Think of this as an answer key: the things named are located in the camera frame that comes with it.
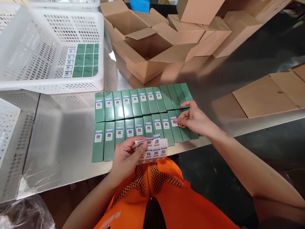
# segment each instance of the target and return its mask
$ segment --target green box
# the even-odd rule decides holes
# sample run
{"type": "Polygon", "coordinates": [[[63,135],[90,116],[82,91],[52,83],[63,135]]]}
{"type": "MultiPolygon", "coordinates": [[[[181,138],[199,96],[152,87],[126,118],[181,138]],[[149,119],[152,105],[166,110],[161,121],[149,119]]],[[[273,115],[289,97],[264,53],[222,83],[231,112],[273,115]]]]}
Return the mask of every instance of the green box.
{"type": "Polygon", "coordinates": [[[171,128],[171,120],[168,118],[168,113],[161,113],[160,118],[162,121],[164,138],[167,138],[168,146],[174,146],[175,141],[171,128]]]}
{"type": "Polygon", "coordinates": [[[139,94],[139,98],[140,98],[140,105],[141,105],[142,115],[149,115],[149,114],[151,114],[150,113],[150,109],[149,109],[149,104],[148,104],[145,88],[139,88],[138,89],[138,94],[139,94]]]}
{"type": "Polygon", "coordinates": [[[134,137],[134,120],[125,119],[125,138],[134,137]]]}
{"type": "Polygon", "coordinates": [[[132,111],[134,117],[142,116],[140,98],[137,89],[129,90],[131,100],[132,100],[132,111]]]}
{"type": "Polygon", "coordinates": [[[105,122],[95,124],[95,135],[93,141],[92,163],[102,162],[104,159],[105,122]]]}
{"type": "Polygon", "coordinates": [[[105,121],[104,92],[95,93],[95,122],[105,121]]]}
{"type": "Polygon", "coordinates": [[[166,87],[167,87],[169,95],[171,97],[174,109],[175,110],[180,109],[181,107],[180,107],[179,99],[178,99],[177,93],[175,91],[174,85],[167,85],[166,87]]]}
{"type": "Polygon", "coordinates": [[[123,98],[123,108],[124,108],[124,117],[125,118],[133,118],[132,105],[130,101],[130,93],[129,90],[122,91],[123,98]]]}
{"type": "Polygon", "coordinates": [[[145,88],[146,94],[147,94],[147,100],[149,104],[149,109],[151,114],[159,113],[159,109],[157,106],[157,102],[153,93],[152,87],[145,88]]]}
{"type": "Polygon", "coordinates": [[[104,92],[105,121],[114,121],[113,93],[104,92]]]}
{"type": "Polygon", "coordinates": [[[125,120],[115,121],[115,145],[125,141],[125,120]]]}
{"type": "Polygon", "coordinates": [[[145,124],[144,132],[145,137],[153,137],[155,132],[153,131],[153,119],[151,115],[143,116],[143,123],[145,124]]]}
{"type": "Polygon", "coordinates": [[[143,118],[134,118],[135,136],[145,136],[143,118]]]}
{"type": "Polygon", "coordinates": [[[155,95],[155,98],[156,98],[159,113],[166,112],[167,110],[166,110],[166,106],[165,106],[164,99],[162,97],[162,93],[161,93],[160,88],[159,87],[153,87],[152,89],[153,89],[153,92],[154,92],[154,95],[155,95]]]}
{"type": "Polygon", "coordinates": [[[155,135],[160,134],[160,138],[164,138],[160,114],[152,114],[152,122],[153,131],[155,132],[155,135]]]}
{"type": "Polygon", "coordinates": [[[162,93],[162,98],[165,103],[166,110],[173,110],[174,106],[171,100],[171,96],[169,95],[168,89],[166,85],[160,85],[160,90],[162,93]]]}
{"type": "Polygon", "coordinates": [[[179,99],[179,103],[182,104],[186,101],[186,98],[185,98],[185,95],[182,91],[182,88],[180,86],[180,84],[174,84],[174,88],[175,88],[175,91],[176,91],[176,94],[178,96],[178,99],[179,99]]]}
{"type": "Polygon", "coordinates": [[[115,150],[115,122],[105,123],[104,161],[112,161],[115,150]]]}
{"type": "Polygon", "coordinates": [[[121,91],[113,92],[114,101],[114,118],[115,120],[124,119],[124,110],[122,104],[122,94],[121,91]]]}
{"type": "Polygon", "coordinates": [[[173,122],[173,120],[175,118],[177,118],[176,111],[172,110],[172,111],[168,111],[167,113],[168,113],[169,120],[171,120],[171,128],[172,128],[172,133],[173,133],[175,143],[183,142],[180,127],[178,127],[178,124],[173,122]]]}
{"type": "MultiPolygon", "coordinates": [[[[182,112],[183,112],[182,109],[176,110],[176,115],[177,115],[177,117],[179,117],[179,115],[180,115],[182,112]]],[[[188,129],[187,127],[185,127],[185,128],[180,128],[180,131],[181,131],[181,135],[182,135],[182,138],[183,138],[183,141],[184,141],[184,142],[185,142],[185,141],[190,141],[190,140],[192,140],[190,131],[189,131],[189,129],[188,129]]]]}

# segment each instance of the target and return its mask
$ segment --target plastic crate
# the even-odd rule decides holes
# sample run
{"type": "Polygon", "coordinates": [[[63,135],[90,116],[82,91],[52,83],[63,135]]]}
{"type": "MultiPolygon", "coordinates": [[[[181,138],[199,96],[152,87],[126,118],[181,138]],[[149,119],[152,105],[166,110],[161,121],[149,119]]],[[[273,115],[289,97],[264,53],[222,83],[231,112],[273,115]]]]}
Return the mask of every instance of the plastic crate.
{"type": "Polygon", "coordinates": [[[16,87],[44,94],[103,90],[103,41],[101,13],[22,7],[0,34],[0,90],[16,87]],[[68,51],[79,44],[99,44],[97,74],[64,78],[68,51]]]}

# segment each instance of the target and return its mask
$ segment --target cardboard box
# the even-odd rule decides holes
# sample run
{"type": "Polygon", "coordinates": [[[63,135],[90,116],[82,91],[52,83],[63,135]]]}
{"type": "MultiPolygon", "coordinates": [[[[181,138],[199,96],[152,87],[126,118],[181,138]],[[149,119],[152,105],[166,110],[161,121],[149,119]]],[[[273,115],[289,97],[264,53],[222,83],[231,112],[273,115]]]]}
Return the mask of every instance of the cardboard box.
{"type": "Polygon", "coordinates": [[[122,104],[122,93],[121,91],[113,92],[113,100],[114,100],[114,119],[120,120],[124,119],[124,111],[122,104]]]}
{"type": "Polygon", "coordinates": [[[141,111],[141,104],[140,104],[140,97],[138,94],[137,89],[129,90],[131,100],[132,100],[132,111],[133,111],[133,116],[138,117],[142,116],[142,111],[141,111]]]}
{"type": "Polygon", "coordinates": [[[176,44],[197,43],[205,31],[202,26],[180,22],[178,14],[169,14],[167,19],[169,25],[179,33],[176,44]]]}
{"type": "Polygon", "coordinates": [[[213,52],[215,58],[230,55],[242,43],[244,43],[262,24],[245,11],[229,11],[223,21],[232,30],[230,35],[213,52]]]}
{"type": "Polygon", "coordinates": [[[209,25],[225,0],[179,0],[181,22],[209,25]]]}
{"type": "Polygon", "coordinates": [[[104,160],[112,161],[115,150],[115,137],[113,135],[115,129],[115,122],[105,123],[105,142],[104,142],[104,160]]]}

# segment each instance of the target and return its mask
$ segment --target barcode label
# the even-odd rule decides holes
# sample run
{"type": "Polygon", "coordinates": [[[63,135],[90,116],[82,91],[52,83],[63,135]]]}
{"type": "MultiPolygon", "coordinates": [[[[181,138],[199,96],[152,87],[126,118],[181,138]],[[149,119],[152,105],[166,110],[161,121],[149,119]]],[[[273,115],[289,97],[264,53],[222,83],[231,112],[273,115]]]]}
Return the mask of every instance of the barcode label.
{"type": "Polygon", "coordinates": [[[96,100],[95,101],[95,109],[102,109],[103,108],[103,101],[102,100],[96,100]]]}
{"type": "Polygon", "coordinates": [[[116,138],[122,138],[122,137],[123,137],[123,127],[117,127],[116,138]]]}
{"type": "Polygon", "coordinates": [[[143,135],[142,125],[136,125],[137,135],[143,135]]]}

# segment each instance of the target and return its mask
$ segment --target white sticker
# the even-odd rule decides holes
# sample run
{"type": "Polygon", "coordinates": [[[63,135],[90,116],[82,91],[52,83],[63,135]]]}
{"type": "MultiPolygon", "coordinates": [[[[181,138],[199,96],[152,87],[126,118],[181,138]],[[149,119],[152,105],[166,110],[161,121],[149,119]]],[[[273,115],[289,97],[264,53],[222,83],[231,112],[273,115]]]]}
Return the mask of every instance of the white sticker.
{"type": "Polygon", "coordinates": [[[121,105],[121,98],[115,98],[115,99],[114,99],[114,105],[115,105],[116,107],[119,107],[119,106],[121,105]]]}
{"type": "Polygon", "coordinates": [[[102,108],[103,108],[103,100],[96,100],[95,109],[102,109],[102,108]]]}
{"type": "Polygon", "coordinates": [[[146,122],[146,133],[151,133],[152,132],[152,123],[151,122],[146,122]]]}
{"type": "Polygon", "coordinates": [[[105,99],[105,102],[106,102],[106,107],[112,107],[112,99],[111,98],[105,99]]]}
{"type": "Polygon", "coordinates": [[[163,119],[163,127],[164,129],[169,129],[168,119],[163,119]]]}
{"type": "Polygon", "coordinates": [[[123,127],[117,127],[116,138],[122,138],[122,137],[123,137],[123,127]]]}
{"type": "Polygon", "coordinates": [[[132,102],[133,102],[133,103],[139,102],[138,96],[137,96],[137,95],[132,95],[131,97],[132,97],[132,102]]]}
{"type": "Polygon", "coordinates": [[[136,132],[137,132],[137,136],[138,135],[143,135],[143,131],[142,131],[142,125],[136,125],[136,132]]]}
{"type": "Polygon", "coordinates": [[[102,130],[97,130],[95,132],[94,142],[101,142],[102,141],[102,135],[103,135],[103,131],[102,130]]]}
{"type": "Polygon", "coordinates": [[[149,99],[149,100],[154,100],[154,98],[153,98],[153,93],[152,93],[152,92],[148,92],[148,93],[147,93],[147,96],[148,96],[148,99],[149,99]]]}
{"type": "Polygon", "coordinates": [[[173,127],[178,126],[178,124],[174,122],[175,118],[177,118],[177,117],[171,117],[171,123],[172,123],[173,127]]]}
{"type": "Polygon", "coordinates": [[[157,97],[157,99],[162,99],[161,92],[156,92],[156,97],[157,97]]]}
{"type": "Polygon", "coordinates": [[[156,129],[162,129],[160,119],[155,120],[155,127],[156,129]]]}
{"type": "Polygon", "coordinates": [[[146,101],[146,95],[145,93],[140,93],[141,101],[144,102],[146,101]]]}
{"type": "Polygon", "coordinates": [[[127,137],[133,137],[133,126],[127,127],[127,137]]]}
{"type": "Polygon", "coordinates": [[[123,96],[123,103],[129,104],[129,96],[123,96]]]}

